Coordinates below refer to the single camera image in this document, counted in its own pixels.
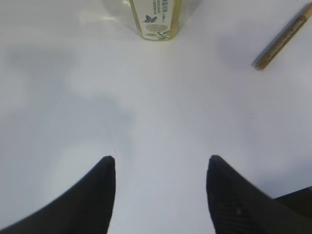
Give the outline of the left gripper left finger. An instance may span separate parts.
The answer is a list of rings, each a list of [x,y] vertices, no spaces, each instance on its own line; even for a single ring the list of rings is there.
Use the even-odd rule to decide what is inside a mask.
[[[115,200],[115,160],[103,157],[73,187],[2,234],[106,234]]]

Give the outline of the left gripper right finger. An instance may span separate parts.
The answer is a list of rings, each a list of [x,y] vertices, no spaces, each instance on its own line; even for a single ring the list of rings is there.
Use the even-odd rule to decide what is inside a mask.
[[[222,157],[209,159],[206,191],[217,234],[310,234],[312,189],[271,198]]]

